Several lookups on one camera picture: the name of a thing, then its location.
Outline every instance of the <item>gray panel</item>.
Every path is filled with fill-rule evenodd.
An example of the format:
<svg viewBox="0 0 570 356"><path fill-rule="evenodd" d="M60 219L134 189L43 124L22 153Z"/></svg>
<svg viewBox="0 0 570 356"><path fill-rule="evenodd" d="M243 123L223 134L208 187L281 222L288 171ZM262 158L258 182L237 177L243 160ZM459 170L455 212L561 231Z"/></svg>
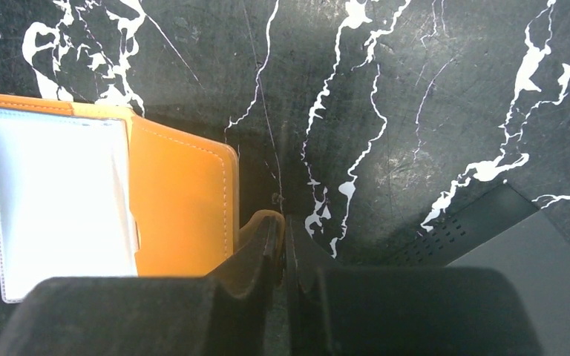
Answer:
<svg viewBox="0 0 570 356"><path fill-rule="evenodd" d="M446 266L539 209L501 184L390 258L391 266Z"/></svg>
<svg viewBox="0 0 570 356"><path fill-rule="evenodd" d="M543 212L449 266L502 272L517 289L545 355L570 355L570 246Z"/></svg>

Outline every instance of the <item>white card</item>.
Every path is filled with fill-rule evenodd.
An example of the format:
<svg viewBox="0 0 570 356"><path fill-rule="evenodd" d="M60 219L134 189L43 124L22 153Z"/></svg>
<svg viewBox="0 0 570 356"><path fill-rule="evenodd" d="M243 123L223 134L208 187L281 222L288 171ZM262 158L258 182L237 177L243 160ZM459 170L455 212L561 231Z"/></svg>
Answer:
<svg viewBox="0 0 570 356"><path fill-rule="evenodd" d="M4 301L50 277L136 276L137 249L125 123L0 109Z"/></svg>

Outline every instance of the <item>black marble surface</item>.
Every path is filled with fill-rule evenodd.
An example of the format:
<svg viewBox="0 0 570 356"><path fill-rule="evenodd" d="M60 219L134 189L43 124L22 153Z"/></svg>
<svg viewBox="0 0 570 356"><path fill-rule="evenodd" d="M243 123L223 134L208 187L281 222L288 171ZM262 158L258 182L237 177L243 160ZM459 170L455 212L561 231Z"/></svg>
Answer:
<svg viewBox="0 0 570 356"><path fill-rule="evenodd" d="M344 263L501 182L570 243L570 0L0 1L0 93L228 142L242 224L307 217Z"/></svg>

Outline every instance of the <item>orange leather wallet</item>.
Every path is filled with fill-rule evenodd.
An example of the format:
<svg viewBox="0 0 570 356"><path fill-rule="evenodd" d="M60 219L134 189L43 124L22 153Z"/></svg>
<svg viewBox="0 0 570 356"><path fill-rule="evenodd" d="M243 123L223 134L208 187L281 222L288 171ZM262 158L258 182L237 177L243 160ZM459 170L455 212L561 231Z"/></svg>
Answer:
<svg viewBox="0 0 570 356"><path fill-rule="evenodd" d="M238 176L228 145L129 108L0 95L4 300L60 275L209 273L238 244Z"/></svg>

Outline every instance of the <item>dark gray surface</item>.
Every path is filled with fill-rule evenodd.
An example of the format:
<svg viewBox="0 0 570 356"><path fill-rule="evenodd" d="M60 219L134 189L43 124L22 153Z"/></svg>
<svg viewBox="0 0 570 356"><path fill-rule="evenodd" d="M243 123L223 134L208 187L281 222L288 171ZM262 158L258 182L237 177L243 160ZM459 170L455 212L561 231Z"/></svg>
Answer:
<svg viewBox="0 0 570 356"><path fill-rule="evenodd" d="M289 356L289 323L285 288L276 288L272 308L267 311L266 331L263 338L263 354Z"/></svg>
<svg viewBox="0 0 570 356"><path fill-rule="evenodd" d="M570 355L570 247L543 212L450 266L502 272L521 296L546 355Z"/></svg>
<svg viewBox="0 0 570 356"><path fill-rule="evenodd" d="M490 269L335 268L318 285L331 355L542 355L514 287Z"/></svg>

